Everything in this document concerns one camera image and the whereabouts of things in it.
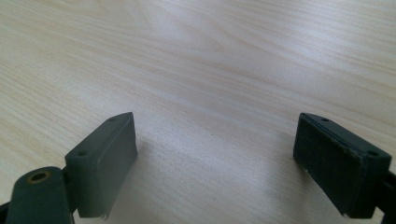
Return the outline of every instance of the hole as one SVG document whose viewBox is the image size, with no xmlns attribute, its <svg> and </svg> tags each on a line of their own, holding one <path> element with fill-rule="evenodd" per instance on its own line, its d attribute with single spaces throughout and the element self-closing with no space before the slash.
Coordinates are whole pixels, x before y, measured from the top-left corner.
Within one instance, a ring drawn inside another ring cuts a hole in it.
<svg viewBox="0 0 396 224">
<path fill-rule="evenodd" d="M 36 174 L 36 175 L 32 176 L 32 180 L 38 181 L 38 180 L 44 179 L 46 176 L 47 176 L 46 173 Z"/>
<path fill-rule="evenodd" d="M 369 154 L 370 156 L 378 156 L 378 153 L 374 151 L 368 151 L 367 154 Z"/>
<path fill-rule="evenodd" d="M 86 155 L 87 155 L 87 152 L 86 152 L 86 151 L 80 151 L 80 152 L 78 153 L 78 155 L 79 155 L 79 156 L 86 156 Z"/>
<path fill-rule="evenodd" d="M 30 175 L 27 178 L 27 182 L 29 184 L 38 184 L 38 183 L 43 182 L 44 180 L 48 179 L 49 177 L 50 177 L 50 172 L 48 172 L 48 171 L 35 173 L 33 175 Z"/>
</svg>

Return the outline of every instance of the black plastic part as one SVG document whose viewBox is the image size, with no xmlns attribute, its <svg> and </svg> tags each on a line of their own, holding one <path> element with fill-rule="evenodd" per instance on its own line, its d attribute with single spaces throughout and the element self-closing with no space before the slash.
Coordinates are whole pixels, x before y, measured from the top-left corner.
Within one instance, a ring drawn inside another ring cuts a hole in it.
<svg viewBox="0 0 396 224">
<path fill-rule="evenodd" d="M 293 156 L 341 214 L 370 218 L 391 156 L 329 119 L 301 114 Z"/>
<path fill-rule="evenodd" d="M 391 172 L 379 185 L 377 206 L 385 213 L 382 223 L 396 223 L 396 175 Z"/>
<path fill-rule="evenodd" d="M 5 224 L 7 219 L 9 203 L 0 205 L 0 224 Z"/>
<path fill-rule="evenodd" d="M 108 217 L 136 156 L 132 113 L 108 119 L 65 156 L 69 200 L 80 217 Z"/>
<path fill-rule="evenodd" d="M 70 224 L 62 170 L 44 167 L 23 175 L 15 183 L 7 224 Z"/>
</svg>

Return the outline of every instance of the wood grain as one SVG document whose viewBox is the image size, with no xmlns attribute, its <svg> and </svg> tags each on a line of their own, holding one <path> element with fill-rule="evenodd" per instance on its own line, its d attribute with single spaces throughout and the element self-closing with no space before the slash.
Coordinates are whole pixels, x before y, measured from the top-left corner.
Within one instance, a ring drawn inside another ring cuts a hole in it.
<svg viewBox="0 0 396 224">
<path fill-rule="evenodd" d="M 111 217 L 77 223 L 379 223 L 380 211 L 341 217 L 292 148 L 310 112 L 396 156 L 395 12 L 392 1 L 1 1 L 0 203 L 21 175 L 63 167 L 100 123 L 133 111 L 139 158 Z"/>
</svg>

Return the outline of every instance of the screw hole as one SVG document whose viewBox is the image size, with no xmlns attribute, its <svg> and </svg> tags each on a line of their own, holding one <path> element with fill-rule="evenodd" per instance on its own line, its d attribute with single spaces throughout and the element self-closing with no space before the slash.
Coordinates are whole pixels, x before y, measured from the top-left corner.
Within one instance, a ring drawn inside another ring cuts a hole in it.
<svg viewBox="0 0 396 224">
<path fill-rule="evenodd" d="M 370 156 L 378 156 L 378 153 L 374 151 L 368 151 L 367 154 L 369 154 Z"/>
<path fill-rule="evenodd" d="M 86 152 L 86 151 L 80 151 L 80 152 L 78 153 L 78 155 L 79 155 L 79 156 L 86 156 L 86 155 L 87 155 L 87 152 Z"/>
<path fill-rule="evenodd" d="M 48 179 L 49 177 L 50 177 L 50 172 L 44 171 L 44 172 L 30 175 L 27 178 L 27 182 L 29 184 L 38 184 L 38 183 L 43 182 L 44 180 Z"/>
</svg>

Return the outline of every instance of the wooden surface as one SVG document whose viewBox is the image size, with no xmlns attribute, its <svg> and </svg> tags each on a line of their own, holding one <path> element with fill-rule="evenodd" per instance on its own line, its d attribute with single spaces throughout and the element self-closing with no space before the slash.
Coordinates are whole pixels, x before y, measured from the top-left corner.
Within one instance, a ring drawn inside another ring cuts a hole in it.
<svg viewBox="0 0 396 224">
<path fill-rule="evenodd" d="M 395 12 L 393 1 L 0 1 L 0 203 L 21 175 L 64 167 L 105 119 L 133 111 L 139 157 L 111 217 L 79 224 L 379 223 L 380 211 L 340 216 L 292 148 L 310 112 L 396 156 Z"/>
</svg>

